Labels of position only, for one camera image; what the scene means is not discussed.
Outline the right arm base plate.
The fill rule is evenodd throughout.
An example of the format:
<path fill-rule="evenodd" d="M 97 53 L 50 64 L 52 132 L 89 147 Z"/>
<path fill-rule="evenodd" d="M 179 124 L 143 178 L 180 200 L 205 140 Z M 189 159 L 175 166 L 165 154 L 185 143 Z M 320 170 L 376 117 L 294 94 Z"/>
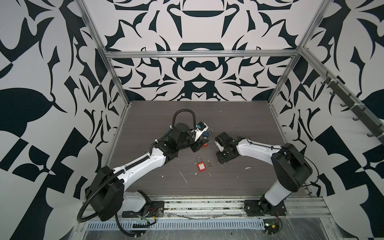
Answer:
<path fill-rule="evenodd" d="M 270 204 L 266 199 L 260 200 L 245 200 L 244 211 L 249 217 L 259 216 L 286 216 L 286 206 L 284 201 L 281 201 L 276 206 Z"/>

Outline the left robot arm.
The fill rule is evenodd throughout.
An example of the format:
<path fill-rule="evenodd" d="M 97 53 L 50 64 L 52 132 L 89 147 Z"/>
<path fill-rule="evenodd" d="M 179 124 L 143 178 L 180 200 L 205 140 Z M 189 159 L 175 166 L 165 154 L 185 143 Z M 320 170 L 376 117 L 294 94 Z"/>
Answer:
<path fill-rule="evenodd" d="M 77 221 L 83 223 L 94 217 L 101 221 L 112 218 L 121 209 L 125 201 L 124 193 L 134 182 L 177 158 L 181 150 L 200 150 L 208 142 L 203 136 L 208 130 L 204 122 L 199 122 L 193 129 L 178 123 L 155 140 L 148 153 L 114 169 L 108 166 L 101 168 L 86 192 L 86 200 L 79 210 Z"/>

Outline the small electronics board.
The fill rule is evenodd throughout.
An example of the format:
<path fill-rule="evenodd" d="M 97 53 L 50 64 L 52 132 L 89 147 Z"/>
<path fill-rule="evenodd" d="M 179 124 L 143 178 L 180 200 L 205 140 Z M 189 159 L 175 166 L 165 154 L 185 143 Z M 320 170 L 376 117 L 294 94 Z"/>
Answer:
<path fill-rule="evenodd" d="M 279 219 L 264 219 L 264 233 L 269 236 L 274 236 L 282 230 L 282 223 Z"/>

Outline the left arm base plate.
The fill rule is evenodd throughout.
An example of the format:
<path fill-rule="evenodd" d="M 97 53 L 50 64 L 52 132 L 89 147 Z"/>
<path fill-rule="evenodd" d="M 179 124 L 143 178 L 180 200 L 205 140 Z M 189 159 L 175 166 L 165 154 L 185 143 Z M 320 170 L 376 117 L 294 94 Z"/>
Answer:
<path fill-rule="evenodd" d="M 139 217 L 160 217 L 164 213 L 164 201 L 151 201 L 146 203 L 138 212 L 124 211 L 123 218 L 139 218 Z"/>

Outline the black hook rail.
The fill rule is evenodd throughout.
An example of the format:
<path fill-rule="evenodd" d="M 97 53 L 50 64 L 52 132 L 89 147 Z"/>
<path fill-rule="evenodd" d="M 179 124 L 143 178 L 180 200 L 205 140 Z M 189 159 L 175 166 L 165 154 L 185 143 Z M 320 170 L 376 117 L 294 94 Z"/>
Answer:
<path fill-rule="evenodd" d="M 320 76 L 324 79 L 322 86 L 326 86 L 331 90 L 331 97 L 328 103 L 329 111 L 331 112 L 332 101 L 335 97 L 341 100 L 340 107 L 344 110 L 352 111 L 355 115 L 353 120 L 361 122 L 370 131 L 367 137 L 376 138 L 383 145 L 384 123 L 341 80 L 332 78 L 329 72 L 321 73 Z"/>

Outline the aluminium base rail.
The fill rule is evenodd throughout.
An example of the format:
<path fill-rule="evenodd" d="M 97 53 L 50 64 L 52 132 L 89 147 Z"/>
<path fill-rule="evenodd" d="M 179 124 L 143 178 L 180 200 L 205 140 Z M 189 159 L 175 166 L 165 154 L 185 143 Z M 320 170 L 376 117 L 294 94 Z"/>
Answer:
<path fill-rule="evenodd" d="M 245 201 L 257 201 L 255 196 L 150 196 L 164 202 L 155 212 L 165 218 L 246 218 Z M 283 218 L 330 218 L 331 212 L 323 198 L 288 197 L 274 213 Z"/>

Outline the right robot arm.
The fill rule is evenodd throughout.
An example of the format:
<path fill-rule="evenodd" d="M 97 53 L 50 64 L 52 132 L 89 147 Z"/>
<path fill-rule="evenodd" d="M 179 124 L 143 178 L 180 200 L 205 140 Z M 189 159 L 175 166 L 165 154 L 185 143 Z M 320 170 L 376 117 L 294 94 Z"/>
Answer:
<path fill-rule="evenodd" d="M 250 157 L 273 166 L 277 180 L 263 195 L 268 207 L 275 207 L 290 194 L 296 193 L 313 174 L 313 169 L 296 147 L 286 143 L 282 146 L 267 145 L 247 138 L 230 137 L 223 132 L 215 137 L 216 156 L 220 164 L 235 158 Z"/>

